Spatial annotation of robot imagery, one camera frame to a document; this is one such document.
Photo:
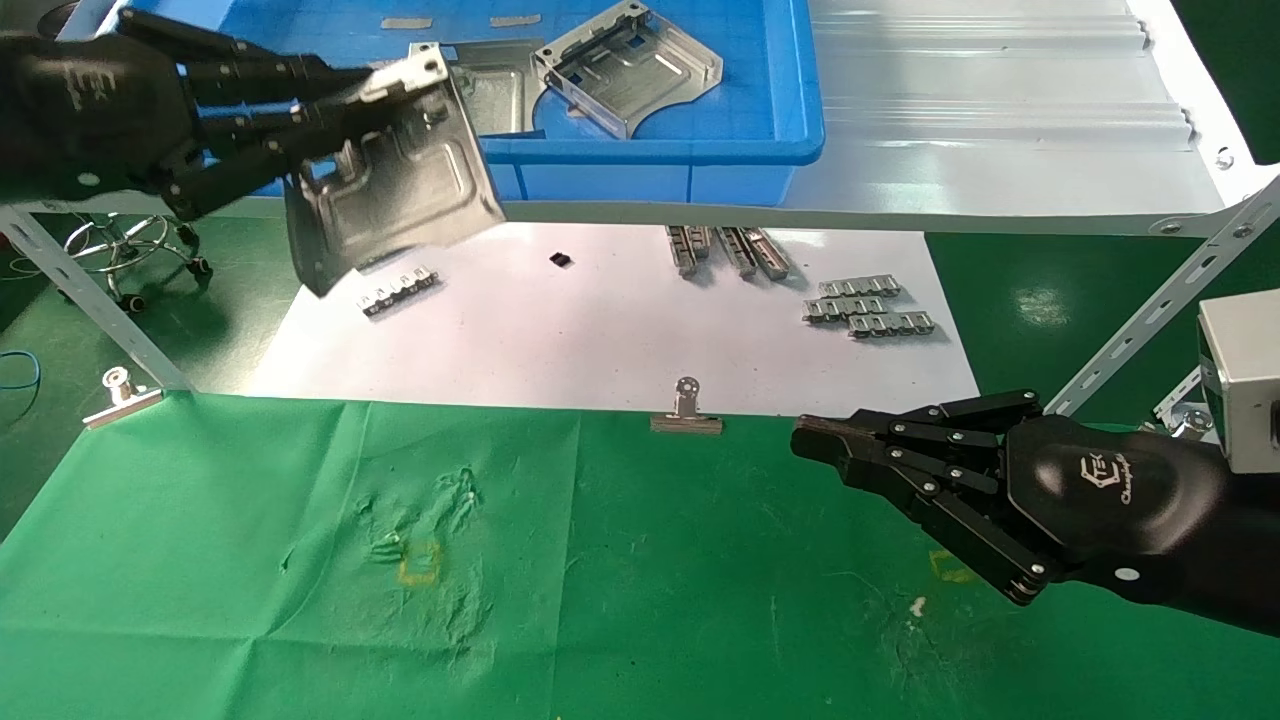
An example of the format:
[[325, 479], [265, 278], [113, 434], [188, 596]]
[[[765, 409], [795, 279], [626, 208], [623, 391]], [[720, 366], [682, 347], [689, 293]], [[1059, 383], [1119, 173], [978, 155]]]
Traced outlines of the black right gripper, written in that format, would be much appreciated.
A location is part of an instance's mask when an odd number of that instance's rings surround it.
[[1065, 578], [1172, 607], [1190, 587], [1187, 543], [1231, 475], [1220, 450], [1042, 415], [1030, 389], [905, 413], [803, 415], [790, 448], [840, 468], [846, 486], [884, 498], [1004, 597], [1027, 606], [1056, 566], [989, 516], [998, 483], [965, 469], [995, 468], [1004, 441], [1009, 502], [1043, 534]]

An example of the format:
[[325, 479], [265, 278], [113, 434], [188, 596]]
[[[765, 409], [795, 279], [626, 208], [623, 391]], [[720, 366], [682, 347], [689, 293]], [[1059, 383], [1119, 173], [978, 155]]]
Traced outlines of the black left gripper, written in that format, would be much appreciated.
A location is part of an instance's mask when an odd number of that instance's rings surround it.
[[5, 33], [3, 201], [138, 191], [197, 220], [385, 128], [387, 104], [214, 117], [197, 122], [196, 140], [195, 102], [314, 101], [371, 74], [136, 8], [118, 12], [118, 32], [86, 41]]

